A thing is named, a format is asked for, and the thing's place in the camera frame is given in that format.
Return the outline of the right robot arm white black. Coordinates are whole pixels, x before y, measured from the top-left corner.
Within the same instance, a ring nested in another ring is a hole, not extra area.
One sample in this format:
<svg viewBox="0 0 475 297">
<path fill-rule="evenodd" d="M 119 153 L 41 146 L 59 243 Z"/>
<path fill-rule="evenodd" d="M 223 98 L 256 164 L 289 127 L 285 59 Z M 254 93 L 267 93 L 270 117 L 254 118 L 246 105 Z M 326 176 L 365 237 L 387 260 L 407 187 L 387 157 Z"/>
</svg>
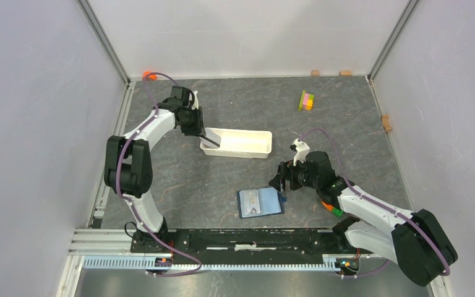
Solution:
<svg viewBox="0 0 475 297">
<path fill-rule="evenodd" d="M 448 275 L 458 260 L 456 249 L 432 212 L 402 209 L 368 194 L 336 174 L 326 152 L 281 162 L 268 184 L 280 193 L 303 187 L 315 190 L 331 211 L 348 214 L 333 228 L 332 243 L 337 251 L 355 248 L 383 256 L 419 286 Z"/>
</svg>

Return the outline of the blue card holder wallet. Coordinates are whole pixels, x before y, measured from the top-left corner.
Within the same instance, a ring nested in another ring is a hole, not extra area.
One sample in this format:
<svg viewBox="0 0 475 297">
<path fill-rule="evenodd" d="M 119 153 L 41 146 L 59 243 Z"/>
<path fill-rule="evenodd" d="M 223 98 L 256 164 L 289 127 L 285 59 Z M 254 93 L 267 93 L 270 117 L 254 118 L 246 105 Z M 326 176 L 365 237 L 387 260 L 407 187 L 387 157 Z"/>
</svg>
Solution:
<svg viewBox="0 0 475 297">
<path fill-rule="evenodd" d="M 274 188 L 265 187 L 265 188 L 260 188 L 260 189 L 247 189 L 247 190 L 258 190 L 259 192 L 262 213 L 256 217 L 278 215 L 285 212 L 284 203 L 286 202 L 286 199 Z M 237 207 L 239 211 L 239 218 L 245 219 L 244 217 L 241 217 L 241 214 L 240 214 L 239 192 L 240 191 L 237 192 Z"/>
</svg>

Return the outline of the white credit card gold chip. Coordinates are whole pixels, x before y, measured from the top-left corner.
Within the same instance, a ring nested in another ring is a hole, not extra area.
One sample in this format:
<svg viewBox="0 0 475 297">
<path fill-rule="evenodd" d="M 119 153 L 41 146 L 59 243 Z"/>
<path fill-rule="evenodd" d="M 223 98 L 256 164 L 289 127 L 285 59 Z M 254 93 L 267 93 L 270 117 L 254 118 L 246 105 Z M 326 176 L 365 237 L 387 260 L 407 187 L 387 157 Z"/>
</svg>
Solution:
<svg viewBox="0 0 475 297">
<path fill-rule="evenodd" d="M 239 192 L 241 217 L 256 217 L 262 213 L 258 190 L 243 190 Z"/>
</svg>

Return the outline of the white plastic tray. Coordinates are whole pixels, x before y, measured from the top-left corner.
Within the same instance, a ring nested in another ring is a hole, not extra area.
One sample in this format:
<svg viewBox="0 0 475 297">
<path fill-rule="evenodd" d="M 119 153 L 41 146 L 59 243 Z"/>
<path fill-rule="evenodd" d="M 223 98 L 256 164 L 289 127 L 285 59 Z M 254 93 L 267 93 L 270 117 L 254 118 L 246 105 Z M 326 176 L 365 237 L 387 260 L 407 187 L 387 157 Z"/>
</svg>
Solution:
<svg viewBox="0 0 475 297">
<path fill-rule="evenodd" d="M 266 159 L 272 152 L 273 134 L 270 131 L 206 128 L 221 138 L 220 147 L 212 148 L 200 142 L 204 154 L 215 157 Z"/>
</svg>

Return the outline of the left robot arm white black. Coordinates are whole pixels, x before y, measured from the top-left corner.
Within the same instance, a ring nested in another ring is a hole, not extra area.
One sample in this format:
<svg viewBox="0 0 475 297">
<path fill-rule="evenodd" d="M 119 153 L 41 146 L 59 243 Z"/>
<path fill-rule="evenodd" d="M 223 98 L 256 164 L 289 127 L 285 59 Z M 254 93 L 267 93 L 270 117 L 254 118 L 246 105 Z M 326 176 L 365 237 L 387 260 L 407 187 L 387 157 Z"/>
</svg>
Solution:
<svg viewBox="0 0 475 297">
<path fill-rule="evenodd" d="M 106 143 L 105 184 L 127 204 L 136 228 L 147 234 L 145 242 L 155 252 L 169 246 L 169 234 L 166 220 L 150 192 L 151 151 L 177 127 L 185 136 L 206 135 L 197 93 L 173 86 L 170 96 L 157 103 L 141 124 L 123 136 L 111 136 Z"/>
</svg>

